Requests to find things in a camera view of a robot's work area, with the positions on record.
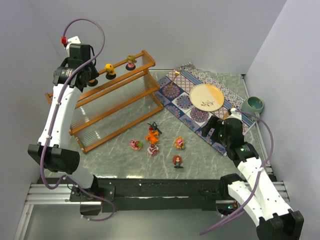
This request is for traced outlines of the black dragon toy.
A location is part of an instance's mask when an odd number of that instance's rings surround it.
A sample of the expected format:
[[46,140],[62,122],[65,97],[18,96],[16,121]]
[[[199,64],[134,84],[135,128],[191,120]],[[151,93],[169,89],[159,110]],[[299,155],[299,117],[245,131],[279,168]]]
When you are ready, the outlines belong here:
[[158,125],[155,121],[152,124],[148,123],[148,125],[149,125],[149,130],[162,134],[162,131],[158,128]]

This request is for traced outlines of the gold fork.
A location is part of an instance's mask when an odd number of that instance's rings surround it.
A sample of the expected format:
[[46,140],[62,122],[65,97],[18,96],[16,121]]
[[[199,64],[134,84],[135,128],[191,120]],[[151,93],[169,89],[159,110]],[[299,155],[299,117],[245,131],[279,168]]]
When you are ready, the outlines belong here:
[[171,80],[171,83],[168,85],[167,90],[170,91],[172,89],[173,83],[175,81],[175,79],[181,74],[181,67],[177,67],[174,70],[174,75],[173,75],[173,79]]

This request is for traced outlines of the cream and orange plate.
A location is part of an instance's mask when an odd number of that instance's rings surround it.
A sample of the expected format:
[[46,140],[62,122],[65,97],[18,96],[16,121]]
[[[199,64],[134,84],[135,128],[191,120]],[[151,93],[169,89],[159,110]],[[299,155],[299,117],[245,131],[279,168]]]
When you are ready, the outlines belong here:
[[189,92],[189,99],[194,107],[201,111],[213,112],[224,104],[222,91],[211,84],[198,84]]

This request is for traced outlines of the orange wooden acrylic shelf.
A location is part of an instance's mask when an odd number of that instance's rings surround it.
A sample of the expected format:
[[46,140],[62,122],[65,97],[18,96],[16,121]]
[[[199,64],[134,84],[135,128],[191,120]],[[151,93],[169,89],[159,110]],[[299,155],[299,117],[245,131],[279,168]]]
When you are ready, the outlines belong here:
[[146,50],[134,57],[134,70],[126,70],[125,60],[114,64],[116,78],[112,80],[106,79],[105,70],[101,70],[99,84],[80,96],[69,135],[84,154],[164,108],[155,96],[160,85],[150,73],[155,60]]

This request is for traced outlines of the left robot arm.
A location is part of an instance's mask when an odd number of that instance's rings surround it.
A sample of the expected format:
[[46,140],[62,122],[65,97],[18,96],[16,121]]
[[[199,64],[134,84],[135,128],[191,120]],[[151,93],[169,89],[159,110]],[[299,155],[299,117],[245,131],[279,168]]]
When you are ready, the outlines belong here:
[[53,97],[44,130],[37,144],[28,146],[28,154],[39,164],[40,175],[45,186],[53,190],[46,181],[44,170],[60,173],[58,180],[69,180],[85,194],[99,195],[96,176],[80,165],[80,154],[68,148],[68,135],[73,114],[89,81],[98,77],[91,55],[92,46],[71,43],[67,46],[69,56],[53,74]]

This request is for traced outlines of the orange dragon toy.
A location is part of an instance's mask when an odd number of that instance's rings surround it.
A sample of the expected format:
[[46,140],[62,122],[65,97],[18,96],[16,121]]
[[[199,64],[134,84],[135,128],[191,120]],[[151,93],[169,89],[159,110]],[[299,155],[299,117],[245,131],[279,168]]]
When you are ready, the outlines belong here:
[[148,135],[145,137],[145,140],[148,141],[151,144],[156,145],[158,143],[158,138],[157,136],[159,136],[159,132],[156,130],[149,130]]

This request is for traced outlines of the teal ceramic mug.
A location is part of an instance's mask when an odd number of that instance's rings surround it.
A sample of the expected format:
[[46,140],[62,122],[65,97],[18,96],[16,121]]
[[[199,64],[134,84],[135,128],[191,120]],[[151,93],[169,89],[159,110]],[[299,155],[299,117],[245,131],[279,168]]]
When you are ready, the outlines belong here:
[[258,121],[256,116],[260,117],[260,113],[264,109],[264,102],[256,97],[256,96],[251,96],[248,97],[241,106],[241,111],[253,114],[253,116],[245,114],[248,118],[251,118],[253,121]]

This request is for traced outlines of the red hair green figurine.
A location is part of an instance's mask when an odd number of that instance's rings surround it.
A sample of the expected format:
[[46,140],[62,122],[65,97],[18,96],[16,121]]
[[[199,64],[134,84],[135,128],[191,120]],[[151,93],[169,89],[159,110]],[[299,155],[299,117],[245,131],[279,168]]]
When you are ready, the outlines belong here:
[[172,162],[173,162],[174,168],[176,168],[176,169],[183,168],[183,161],[182,161],[182,157],[180,155],[174,155],[172,158]]

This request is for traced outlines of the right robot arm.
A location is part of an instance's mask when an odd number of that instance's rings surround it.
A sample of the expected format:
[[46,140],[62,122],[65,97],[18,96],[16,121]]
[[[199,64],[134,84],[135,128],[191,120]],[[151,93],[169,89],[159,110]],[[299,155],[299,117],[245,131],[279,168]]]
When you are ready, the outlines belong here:
[[227,156],[244,179],[238,174],[221,177],[220,195],[231,197],[239,203],[239,207],[220,222],[203,230],[201,235],[247,213],[255,224],[260,240],[300,239],[303,215],[298,210],[294,211],[280,195],[265,171],[266,163],[261,161],[255,148],[245,142],[242,127],[241,114],[238,112],[225,120],[212,116],[202,127],[203,137],[213,130],[211,139],[225,147]]

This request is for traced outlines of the pink bear sunflower toy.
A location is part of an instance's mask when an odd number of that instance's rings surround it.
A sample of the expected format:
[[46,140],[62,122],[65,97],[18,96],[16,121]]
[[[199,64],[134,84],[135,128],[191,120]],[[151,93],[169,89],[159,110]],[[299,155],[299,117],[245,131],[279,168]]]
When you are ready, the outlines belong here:
[[174,142],[175,147],[178,150],[184,150],[186,148],[185,146],[185,140],[182,136],[178,137]]

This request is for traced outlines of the blonde pink dress figurine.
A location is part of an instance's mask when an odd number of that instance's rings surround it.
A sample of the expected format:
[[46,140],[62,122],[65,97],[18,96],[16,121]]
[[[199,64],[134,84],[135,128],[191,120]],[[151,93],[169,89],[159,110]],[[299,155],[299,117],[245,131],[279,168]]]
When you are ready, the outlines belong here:
[[136,68],[136,58],[134,55],[128,55],[127,58],[126,58],[126,66],[125,68],[128,70],[128,71],[133,71],[135,68]]

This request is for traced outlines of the black base beam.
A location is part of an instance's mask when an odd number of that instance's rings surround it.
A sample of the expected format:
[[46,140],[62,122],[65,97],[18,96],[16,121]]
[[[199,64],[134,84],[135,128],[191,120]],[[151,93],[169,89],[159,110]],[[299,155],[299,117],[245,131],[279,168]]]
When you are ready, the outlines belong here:
[[102,202],[82,193],[75,186],[69,200],[80,203],[86,216],[116,211],[229,209],[235,202],[214,179],[101,178],[98,180]]

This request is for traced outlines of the pink bear donut toy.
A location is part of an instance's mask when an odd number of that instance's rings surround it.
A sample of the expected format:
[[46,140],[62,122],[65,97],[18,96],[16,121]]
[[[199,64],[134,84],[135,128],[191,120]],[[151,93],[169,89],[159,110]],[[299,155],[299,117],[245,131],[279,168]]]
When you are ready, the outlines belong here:
[[139,140],[132,139],[129,143],[129,146],[135,150],[139,151],[142,148],[142,143]]

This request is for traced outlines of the brown hair yellow figurine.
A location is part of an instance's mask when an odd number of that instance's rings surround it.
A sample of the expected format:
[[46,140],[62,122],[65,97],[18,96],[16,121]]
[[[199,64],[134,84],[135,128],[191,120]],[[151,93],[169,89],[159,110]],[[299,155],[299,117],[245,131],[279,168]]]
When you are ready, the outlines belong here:
[[98,84],[98,80],[97,80],[97,79],[92,79],[92,80],[88,81],[88,83],[87,83],[87,85],[88,85],[89,87],[94,87],[94,86],[96,86],[97,84]]

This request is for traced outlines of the pink bear cake toy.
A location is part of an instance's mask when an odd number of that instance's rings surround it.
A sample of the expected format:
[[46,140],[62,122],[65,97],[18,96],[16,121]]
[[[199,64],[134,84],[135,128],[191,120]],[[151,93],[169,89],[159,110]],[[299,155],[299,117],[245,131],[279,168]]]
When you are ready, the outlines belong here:
[[159,148],[155,145],[155,144],[151,144],[148,148],[147,148],[147,153],[151,156],[156,155],[159,152]]

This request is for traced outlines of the patterned blue placemat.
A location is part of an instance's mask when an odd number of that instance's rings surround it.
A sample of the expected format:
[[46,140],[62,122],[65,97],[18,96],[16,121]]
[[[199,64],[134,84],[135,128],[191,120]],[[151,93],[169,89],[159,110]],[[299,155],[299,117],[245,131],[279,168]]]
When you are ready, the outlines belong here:
[[[210,117],[224,118],[228,109],[235,107],[241,109],[244,99],[228,89],[222,83],[205,72],[198,71],[195,67],[184,65],[180,74],[175,76],[175,71],[169,72],[157,80],[160,89],[155,96],[175,117],[188,126],[199,137],[202,136],[202,127]],[[218,88],[224,97],[223,105],[215,111],[203,111],[194,106],[190,99],[192,89],[201,84],[209,84]]]

